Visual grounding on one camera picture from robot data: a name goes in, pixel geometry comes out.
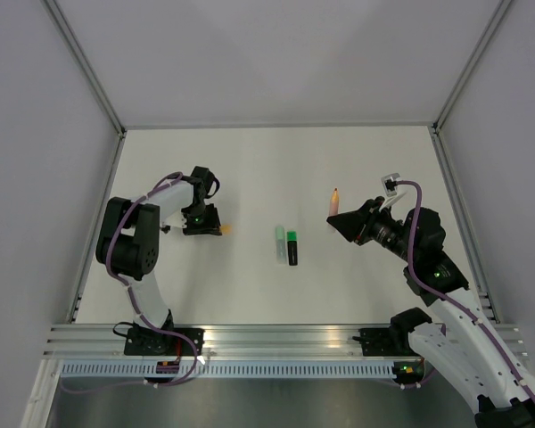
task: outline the cable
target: cable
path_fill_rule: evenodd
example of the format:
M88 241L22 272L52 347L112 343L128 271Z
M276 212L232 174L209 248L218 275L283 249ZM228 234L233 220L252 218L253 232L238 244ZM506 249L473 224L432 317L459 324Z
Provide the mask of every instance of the cable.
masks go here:
M447 294L444 294L443 292L439 292L438 290L433 289L431 286L423 283L422 281L420 281L420 279L416 275L416 272L414 270L414 240L416 237L416 229L418 227L418 218L420 217L420 207L422 205L422 187L420 187L420 185L417 182L409 181L409 180L400 180L400 181L397 181L396 183L397 185L411 185L416 189L416 207L414 209L414 216L412 217L412 224L410 226L410 236L408 238L407 262L408 262L408 271L410 272L410 276L418 284L418 286L425 289L427 292L430 292L434 296L442 300L445 300L451 305L460 309L462 312L468 315L472 319L472 321L474 321L481 328L481 330L485 333L488 339L490 339L490 342L493 344L495 349L498 351L499 355L502 357L506 365L511 370L511 373L514 375L515 380L520 383L525 393L529 396L529 398L535 405L535 394L533 393L533 391L531 390L529 386L527 386L526 384L523 385L521 383L521 380L523 379L523 377L521 376L521 373L519 373L519 370L517 370L517 367L507 355L506 350L503 348L503 346L501 346L501 343L499 343L499 341L493 335L491 330L486 325L479 324L477 322L478 317L470 309L466 308L459 301L452 299Z
M113 334L116 334L120 337L124 337L125 339L127 339L127 335L124 334L124 333L119 333L117 331L117 327L119 327L120 325L128 325L129 327L132 327L133 326L133 323L126 323L125 321L120 321L118 322L116 325L113 326Z
M188 343L188 345L192 348L192 351L193 351L193 354L194 354L194 361L193 361L192 365L190 366L190 368L188 369L186 374L184 374L183 376L181 376L178 379L174 379L174 380L172 380L170 382L166 382L166 383L148 383L146 380L143 380L143 381L127 381L127 382L121 382L121 383L113 383L111 385L105 385L105 386L102 386L100 388L93 388L93 389L90 389L90 390L74 391L74 390L67 389L65 386L63 386L62 382L60 382L60 389L62 391L70 393L70 394L88 394L88 393L91 393L91 392L98 392L98 391L106 390L108 388L112 388L112 387L115 387L115 386L127 386L127 385L138 385L138 384L149 384L149 385L151 385L151 386L153 386L155 388L162 387L162 386L174 386L174 385L179 385L180 383L186 382L188 380L188 377L196 369L196 365L198 364L198 350L196 349L196 345L194 344L194 342L191 341L188 337L186 337L185 335L183 335L181 333L170 332L168 330L162 330L159 327L153 325L143 315L143 312L141 312L141 309L139 308L138 302L136 300L135 293L133 292L133 288L130 286L129 281L127 279L115 274L111 269L111 257L113 255L113 250L115 248L115 243L117 242L117 238L119 237L119 234L120 234L121 230L123 229L123 227L127 223L128 218L131 216L131 214L133 213L135 208L141 202L146 201L147 199L151 198L152 196L154 196L158 192L161 192L163 190L166 190L166 189L172 187L173 185L178 183L182 179L182 177L183 177L182 172L173 172L172 174L168 174L167 176L165 176L161 180L159 180L157 182L157 184L154 186L154 188L147 195L141 196L139 199L137 199L136 201L134 201L131 204L131 206L129 207L129 209L127 210L127 212L125 213L125 215L123 216L121 221L119 222L119 225L117 226L117 229L115 230L115 234L113 234L113 237L111 238L111 242L109 244L109 249L107 250L107 258L105 260L105 267L106 267L107 273L109 274L110 277L116 279L117 281L122 283L123 286L125 286L127 288L128 297L131 300L131 305L133 306L133 310L135 311L135 314L144 322L144 324L147 327L149 327L151 330L153 330L156 333L166 334L168 336L174 336L174 337L177 337L178 339L181 339L181 340L185 341L186 343ZM170 181L167 184L163 185L162 183L164 183L167 180L170 180Z

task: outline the white backdrop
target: white backdrop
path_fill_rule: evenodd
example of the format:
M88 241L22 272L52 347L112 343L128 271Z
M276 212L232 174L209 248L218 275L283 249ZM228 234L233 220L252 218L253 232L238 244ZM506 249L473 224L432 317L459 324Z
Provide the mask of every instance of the white backdrop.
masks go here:
M59 0L128 127L437 119L498 0Z
M535 363L535 0L514 2L443 136L492 295Z
M194 165L221 181L212 201L234 232L160 236L155 272L178 323L377 323L422 306L406 285L404 261L376 243L347 243L325 222L335 187L340 210L354 210L383 194L380 177L397 171L423 186L424 205L447 231L448 254L471 282L426 127L130 131L111 194L146 193ZM415 202L410 191L395 216L404 218ZM297 267L276 264L278 224L298 232ZM131 317L121 286L94 261L78 322Z

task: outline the white wall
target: white wall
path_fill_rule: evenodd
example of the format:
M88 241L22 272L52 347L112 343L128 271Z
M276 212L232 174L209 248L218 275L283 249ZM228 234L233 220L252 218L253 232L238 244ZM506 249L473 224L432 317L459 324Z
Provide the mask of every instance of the white wall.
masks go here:
M443 137L491 290L535 363L535 0L514 2Z
M38 0L0 1L0 428L62 321L115 136Z
M433 122L498 0L60 0L128 127Z

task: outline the metal profile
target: metal profile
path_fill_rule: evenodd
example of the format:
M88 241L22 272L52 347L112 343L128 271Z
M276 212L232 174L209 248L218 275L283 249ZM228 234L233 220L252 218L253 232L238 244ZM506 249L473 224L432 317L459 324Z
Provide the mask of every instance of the metal profile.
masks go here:
M472 223L465 207L464 198L462 197L461 191L457 184L456 174L454 173L454 169L448 155L448 150L434 126L429 127L429 131L432 144L434 146L434 151L436 152L436 157L438 158L438 163L440 164L440 171L442 173L442 177L444 178L444 183L446 184L452 210L456 215L457 227L460 231L460 235L462 236L465 255L472 270L473 280L475 281L478 292L484 293L484 296L487 297L489 306L494 314L493 318L496 323L499 323L499 313L496 311L496 305L491 298L490 289L488 287L488 279L485 275L485 271L481 262L479 245L477 243L477 239L475 238Z
M81 302L81 298L83 297L83 290L86 286L87 275L89 274L89 268L91 268L91 263L93 262L95 254L95 246L97 243L96 237L99 235L99 231L101 230L103 214L105 212L105 205L107 204L109 196L111 195L113 180L115 179L115 174L117 174L117 167L119 165L119 159L123 151L123 144L125 143L126 137L127 133L119 136L119 141L117 142L114 148L112 161L105 172L105 179L103 181L103 194L100 197L100 201L97 203L94 221L89 227L89 232L87 234L86 250L84 251L81 257L81 261L78 264L80 266L80 270L77 282L75 283L73 289L74 291L72 295L74 297L71 301L68 315L66 316L66 320L69 323L75 322L78 316L79 304Z
M361 327L388 325L177 325L205 330L202 356L207 361L415 361L416 357L365 357L352 340ZM499 336L520 360L527 352L519 329L496 325ZM45 359L135 360L123 355L125 339L112 332L113 325L54 325L45 346ZM448 330L452 343L456 337ZM164 357L143 357L160 361Z
M21 421L21 428L46 426L61 369L62 362L59 360L42 360Z
M330 122L185 122L162 125L130 125L129 131L169 129L248 129L248 128L353 128L353 127L428 127L429 120L346 120Z
M107 116L115 131L119 136L125 134L125 127L122 122L119 120L119 116L115 112L107 93L103 89L99 78L95 74L91 63L87 59L83 48L79 44L78 38L75 35L75 32L71 28L70 23L63 14L62 8L58 5L56 0L42 0L47 13L50 15L55 27L62 36L63 41L65 42L68 50L70 51L71 56L75 60L79 69L81 70L84 78L86 79L87 84L91 88L91 91L95 97L95 100L99 103L99 106L103 110L103 113Z
M185 375L192 361L174 371ZM202 379L393 379L391 361L209 361L199 364L190 378ZM170 369L146 360L69 360L61 377L169 378Z
M457 82L452 88L452 91L450 92L448 99L444 103L444 106L442 107L442 110L440 114L438 115L438 118L434 122L434 128L436 130L440 130L444 126L444 123L446 122L448 115L451 113L452 109L454 108L454 105L456 104L457 99L461 95L462 91L464 90L465 85L467 84L468 80L472 76L473 71L475 70L481 57L486 51L488 44L490 43L490 41L496 34L504 18L506 17L507 12L511 9L511 5L513 4L513 2L514 0L500 0L498 6L496 7L496 10L494 11L493 15L491 15L488 25L484 29L483 33L481 34L480 39L478 40L478 43L473 49L473 52L470 55L470 58L467 60L467 63L465 64L464 69L460 73L460 76L457 78Z

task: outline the aluminum frame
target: aluminum frame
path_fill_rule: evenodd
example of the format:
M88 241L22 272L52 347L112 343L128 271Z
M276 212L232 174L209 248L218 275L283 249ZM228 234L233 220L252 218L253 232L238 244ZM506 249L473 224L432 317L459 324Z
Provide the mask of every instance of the aluminum frame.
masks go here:
M471 222L467 215L464 200L457 184L457 179L451 166L451 159L441 140L439 131L443 127L454 104L459 99L463 88L468 82L476 64L482 58L489 44L494 37L500 24L503 22L507 11L514 0L501 0L496 11L491 17L480 40L474 48L472 55L462 70L456 84L454 85L447 101L440 111L440 115L434 123L429 126L432 143L440 170L446 182L453 211L457 217L457 223L464 241L468 262L473 271L474 281L481 299L481 306L486 316L499 323L495 305L490 296L487 279L483 271L480 252L478 249ZM85 287L86 278L91 266L95 251L95 237L101 227L104 206L109 199L111 187L115 178L119 157L122 151L127 129L119 120L116 111L111 105L111 101L93 67L87 59L75 33L68 20L63 15L61 7L56 0L42 0L45 10L53 20L60 36L65 42L68 51L76 61L90 86L95 100L101 106L103 113L107 116L113 127L119 142L115 147L113 161L108 165L107 180L103 189L103 196L96 207L97 215L89 233L89 242L82 260L76 282L76 292L71 304L67 322L68 324L54 325L49 334L48 342L45 346L44 359L37 374L37 380L32 391L27 411L22 421L24 427L44 427L49 415L50 407L54 399L63 361L66 359L88 359L88 360L129 360L131 357L123 355L124 339L112 333L112 325L76 325L75 321L78 312L81 295ZM345 124L297 124L289 126L381 126L393 125L393 123L345 123ZM273 127L275 124L258 124L258 127ZM204 355L214 357L219 361L249 361L263 358L266 361L277 361L282 358L299 361L361 361L371 358L362 357L360 345L350 337L357 333L362 327L385 326L385 325L192 325L206 329ZM528 355L524 348L523 339L519 329L515 325L496 325L502 339L509 346L511 351L521 360L527 361ZM448 338L455 342L452 332L448 331ZM408 358L379 358L382 360L408 360Z

